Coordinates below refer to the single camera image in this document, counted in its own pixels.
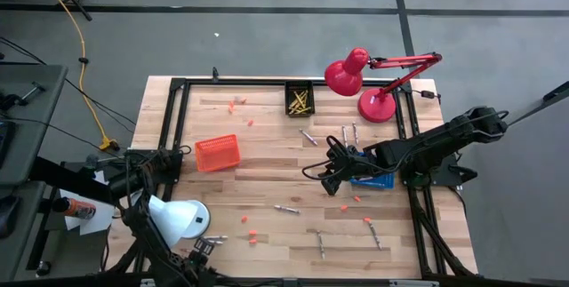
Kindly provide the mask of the blue plastic basket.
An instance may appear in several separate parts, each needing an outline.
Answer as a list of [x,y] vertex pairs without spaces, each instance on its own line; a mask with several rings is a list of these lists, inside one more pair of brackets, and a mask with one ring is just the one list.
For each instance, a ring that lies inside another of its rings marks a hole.
[[[390,174],[383,173],[379,176],[374,176],[374,177],[356,176],[355,178],[351,178],[351,179],[360,179],[360,178],[368,178],[368,177],[375,178],[375,181],[373,181],[375,183],[382,183],[385,185],[385,188],[378,188],[378,189],[393,189],[394,188],[394,184],[395,184],[395,174],[394,173],[390,173]],[[354,182],[351,182],[350,180],[349,180],[349,182],[351,185],[361,186],[361,185],[358,185],[359,183],[354,183]]]

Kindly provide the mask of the orange spray can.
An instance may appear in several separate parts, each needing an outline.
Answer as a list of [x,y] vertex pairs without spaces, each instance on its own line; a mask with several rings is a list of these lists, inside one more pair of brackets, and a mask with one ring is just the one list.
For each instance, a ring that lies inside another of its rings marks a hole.
[[96,206],[74,198],[62,197],[52,202],[52,210],[71,218],[92,219],[96,213]]

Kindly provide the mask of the grey side table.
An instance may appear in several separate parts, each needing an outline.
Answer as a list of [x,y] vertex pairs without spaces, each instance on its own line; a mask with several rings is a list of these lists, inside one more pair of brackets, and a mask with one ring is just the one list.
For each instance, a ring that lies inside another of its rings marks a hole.
[[0,92],[23,96],[33,88],[33,82],[46,91],[33,95],[25,107],[14,106],[4,116],[15,122],[15,133],[0,168],[0,186],[19,185],[28,178],[46,133],[47,124],[59,99],[68,69],[58,65],[3,64],[0,65]]
[[13,213],[13,231],[0,238],[0,283],[11,281],[20,265],[45,184],[31,181],[18,187],[0,187],[0,198],[12,194],[20,199]]

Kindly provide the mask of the black plastic basket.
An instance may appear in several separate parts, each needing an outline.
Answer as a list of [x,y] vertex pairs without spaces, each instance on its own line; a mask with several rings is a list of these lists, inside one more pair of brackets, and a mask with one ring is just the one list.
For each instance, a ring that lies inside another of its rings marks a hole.
[[[303,92],[308,90],[307,108],[312,108],[310,111],[301,114],[288,114],[289,105],[293,102],[294,92]],[[285,97],[285,113],[291,118],[300,118],[312,116],[316,112],[313,84],[311,81],[286,81],[284,83],[284,97]]]

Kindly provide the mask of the silver metal bracket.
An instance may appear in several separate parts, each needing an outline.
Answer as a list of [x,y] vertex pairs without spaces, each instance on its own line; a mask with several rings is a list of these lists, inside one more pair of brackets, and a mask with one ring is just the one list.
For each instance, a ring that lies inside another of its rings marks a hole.
[[140,280],[139,287],[191,287],[191,284],[181,278],[165,280],[143,278]]
[[425,280],[389,280],[389,287],[439,287],[439,282]]

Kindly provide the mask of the white desk lamp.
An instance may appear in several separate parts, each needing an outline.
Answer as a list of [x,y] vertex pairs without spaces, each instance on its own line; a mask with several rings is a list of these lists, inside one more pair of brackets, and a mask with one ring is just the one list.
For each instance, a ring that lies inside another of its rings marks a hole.
[[152,195],[148,207],[151,219],[170,248],[181,239],[203,235],[211,222],[209,209],[197,200],[164,202]]

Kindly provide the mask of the orange plastic basket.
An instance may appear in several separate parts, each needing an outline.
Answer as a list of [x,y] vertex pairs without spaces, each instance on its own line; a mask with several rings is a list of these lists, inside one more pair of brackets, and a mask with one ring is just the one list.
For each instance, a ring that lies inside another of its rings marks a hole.
[[196,142],[195,155],[199,171],[218,171],[237,166],[241,162],[235,134]]

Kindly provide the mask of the dark flat device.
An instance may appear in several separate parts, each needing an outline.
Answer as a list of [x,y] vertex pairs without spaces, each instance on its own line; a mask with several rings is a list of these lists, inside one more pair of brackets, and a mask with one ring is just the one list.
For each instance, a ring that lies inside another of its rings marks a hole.
[[0,120],[0,168],[4,163],[8,148],[12,142],[15,124]]

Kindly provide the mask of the black support pole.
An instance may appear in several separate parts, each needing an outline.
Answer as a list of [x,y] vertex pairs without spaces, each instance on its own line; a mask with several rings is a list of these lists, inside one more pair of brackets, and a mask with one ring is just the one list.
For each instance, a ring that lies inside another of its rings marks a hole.
[[537,113],[538,111],[543,110],[544,108],[551,106],[554,103],[559,102],[560,100],[563,100],[568,97],[569,97],[569,81],[566,81],[565,83],[559,85],[551,92],[545,94],[541,99],[541,103],[539,103],[535,108],[531,109],[529,112],[525,113],[522,116],[522,118],[531,116]]

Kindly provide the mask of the white paper sheets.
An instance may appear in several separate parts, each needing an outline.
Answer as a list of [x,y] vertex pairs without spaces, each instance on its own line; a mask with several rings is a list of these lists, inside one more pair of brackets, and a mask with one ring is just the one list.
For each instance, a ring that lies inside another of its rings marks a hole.
[[64,220],[67,230],[78,227],[80,235],[88,235],[91,233],[106,230],[110,226],[113,220],[112,217],[115,214],[115,207],[113,205],[92,200],[90,198],[86,198],[63,189],[60,189],[60,196],[74,198],[80,202],[91,203],[96,208],[96,212],[91,219],[78,219],[65,216]]

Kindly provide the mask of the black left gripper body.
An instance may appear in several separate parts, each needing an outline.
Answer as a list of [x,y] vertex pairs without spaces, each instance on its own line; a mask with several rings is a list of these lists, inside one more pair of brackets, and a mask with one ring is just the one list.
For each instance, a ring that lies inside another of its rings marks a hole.
[[217,274],[207,266],[214,244],[203,238],[198,238],[183,260],[184,274],[190,285],[215,285]]

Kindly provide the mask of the black computer mouse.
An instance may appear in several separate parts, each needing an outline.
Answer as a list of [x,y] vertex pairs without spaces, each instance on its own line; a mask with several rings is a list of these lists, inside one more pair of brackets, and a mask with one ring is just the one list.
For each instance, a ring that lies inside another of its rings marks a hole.
[[7,238],[14,230],[20,198],[8,195],[0,198],[0,239]]

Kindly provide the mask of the black diagonal beam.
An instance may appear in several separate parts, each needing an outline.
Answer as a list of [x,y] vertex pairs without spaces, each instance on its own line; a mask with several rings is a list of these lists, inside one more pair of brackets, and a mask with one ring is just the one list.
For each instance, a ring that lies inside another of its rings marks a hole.
[[121,196],[114,193],[110,186],[79,172],[68,170],[42,157],[36,158],[28,179],[42,181],[52,187],[111,205],[116,204],[121,199]]

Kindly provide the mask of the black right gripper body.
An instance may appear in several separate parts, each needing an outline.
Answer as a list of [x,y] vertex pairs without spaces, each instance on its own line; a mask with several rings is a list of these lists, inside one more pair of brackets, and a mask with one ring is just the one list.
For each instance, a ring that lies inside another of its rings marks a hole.
[[334,136],[327,136],[326,143],[328,162],[320,182],[328,195],[334,196],[342,181],[371,178],[378,173],[371,155],[360,154],[354,146],[344,146]]

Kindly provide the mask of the red desk lamp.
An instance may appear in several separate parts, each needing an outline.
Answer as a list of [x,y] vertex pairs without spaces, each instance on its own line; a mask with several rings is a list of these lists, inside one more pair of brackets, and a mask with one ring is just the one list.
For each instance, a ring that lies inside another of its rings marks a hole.
[[442,60],[436,52],[419,56],[398,58],[371,58],[364,48],[355,48],[345,60],[336,60],[325,70],[325,83],[341,96],[354,96],[363,87],[363,70],[381,68],[413,68],[413,71],[402,78],[392,81],[386,87],[364,92],[357,103],[359,114],[371,123],[387,122],[397,110],[393,92],[399,86],[408,83],[412,78]]

